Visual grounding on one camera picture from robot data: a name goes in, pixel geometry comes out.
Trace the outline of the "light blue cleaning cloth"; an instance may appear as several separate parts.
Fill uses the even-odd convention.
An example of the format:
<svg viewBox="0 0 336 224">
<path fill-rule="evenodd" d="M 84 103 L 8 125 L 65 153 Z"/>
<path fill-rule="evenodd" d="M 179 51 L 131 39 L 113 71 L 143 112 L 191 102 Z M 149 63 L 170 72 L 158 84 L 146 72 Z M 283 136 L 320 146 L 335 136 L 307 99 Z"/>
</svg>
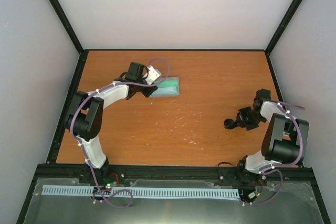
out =
<svg viewBox="0 0 336 224">
<path fill-rule="evenodd" d="M 179 86 L 159 87 L 152 95 L 153 98 L 177 97 L 180 95 Z"/>
</svg>

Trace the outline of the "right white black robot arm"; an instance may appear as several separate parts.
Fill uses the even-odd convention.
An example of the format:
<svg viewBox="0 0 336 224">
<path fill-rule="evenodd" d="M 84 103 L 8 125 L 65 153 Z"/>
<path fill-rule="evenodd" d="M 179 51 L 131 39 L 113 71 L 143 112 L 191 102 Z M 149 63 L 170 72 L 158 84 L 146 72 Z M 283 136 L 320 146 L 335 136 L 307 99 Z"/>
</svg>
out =
<svg viewBox="0 0 336 224">
<path fill-rule="evenodd" d="M 260 122 L 268 122 L 261 149 L 239 160 L 236 180 L 242 185 L 256 182 L 265 172 L 277 167 L 302 166 L 309 132 L 309 123 L 285 110 L 286 104 L 273 101 L 271 92 L 256 92 L 253 106 L 238 110 L 236 119 L 226 120 L 225 127 L 253 130 Z"/>
</svg>

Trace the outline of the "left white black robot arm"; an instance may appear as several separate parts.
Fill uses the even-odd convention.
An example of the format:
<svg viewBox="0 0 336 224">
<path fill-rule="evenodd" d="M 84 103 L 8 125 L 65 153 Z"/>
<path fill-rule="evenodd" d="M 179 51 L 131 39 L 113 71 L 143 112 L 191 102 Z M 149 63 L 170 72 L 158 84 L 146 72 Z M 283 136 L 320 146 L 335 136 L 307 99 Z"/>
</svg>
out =
<svg viewBox="0 0 336 224">
<path fill-rule="evenodd" d="M 109 177 L 109 170 L 104 167 L 107 157 L 99 140 L 104 109 L 119 100 L 129 100 L 138 92 L 148 98 L 157 90 L 154 82 L 160 77 L 161 73 L 152 65 L 132 62 L 128 71 L 111 84 L 91 92 L 77 91 L 73 95 L 65 127 L 82 149 L 85 163 L 92 166 L 90 176 L 97 183 L 104 183 Z"/>
</svg>

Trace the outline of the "black sunglasses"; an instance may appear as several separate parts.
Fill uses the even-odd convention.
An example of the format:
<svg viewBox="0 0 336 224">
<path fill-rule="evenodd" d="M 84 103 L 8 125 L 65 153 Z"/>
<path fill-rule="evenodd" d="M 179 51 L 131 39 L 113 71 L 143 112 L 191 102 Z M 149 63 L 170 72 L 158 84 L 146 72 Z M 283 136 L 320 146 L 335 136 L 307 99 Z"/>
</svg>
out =
<svg viewBox="0 0 336 224">
<path fill-rule="evenodd" d="M 233 120 L 233 119 L 225 119 L 224 121 L 224 128 L 228 130 L 232 130 L 240 125 L 239 120 Z"/>
</svg>

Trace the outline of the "grey glasses case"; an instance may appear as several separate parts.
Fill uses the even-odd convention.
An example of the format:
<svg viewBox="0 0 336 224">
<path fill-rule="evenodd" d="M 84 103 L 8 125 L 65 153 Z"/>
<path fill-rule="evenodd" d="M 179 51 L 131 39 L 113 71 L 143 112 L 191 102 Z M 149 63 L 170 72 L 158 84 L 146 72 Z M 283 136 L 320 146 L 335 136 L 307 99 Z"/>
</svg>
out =
<svg viewBox="0 0 336 224">
<path fill-rule="evenodd" d="M 178 77 L 168 77 L 157 88 L 150 95 L 151 98 L 178 97 L 180 95 L 180 80 Z"/>
</svg>

